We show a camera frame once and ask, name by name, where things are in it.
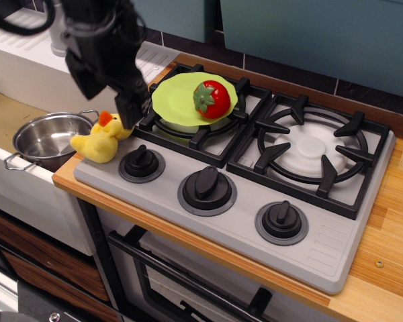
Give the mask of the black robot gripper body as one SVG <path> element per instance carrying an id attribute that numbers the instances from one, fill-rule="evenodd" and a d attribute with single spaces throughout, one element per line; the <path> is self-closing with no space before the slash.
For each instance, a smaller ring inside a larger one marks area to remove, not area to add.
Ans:
<path id="1" fill-rule="evenodd" d="M 131 1 L 62 1 L 66 63 L 90 100 L 106 87 L 131 101 L 150 99 L 136 54 L 146 32 Z"/>

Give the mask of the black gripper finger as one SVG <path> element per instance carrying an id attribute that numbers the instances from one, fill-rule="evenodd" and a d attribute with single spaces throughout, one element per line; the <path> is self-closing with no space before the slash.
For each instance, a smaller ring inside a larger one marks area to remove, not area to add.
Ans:
<path id="1" fill-rule="evenodd" d="M 119 93 L 115 97 L 116 108 L 122 125 L 126 129 L 132 129 L 141 119 L 146 117 L 152 106 L 149 93 Z"/>

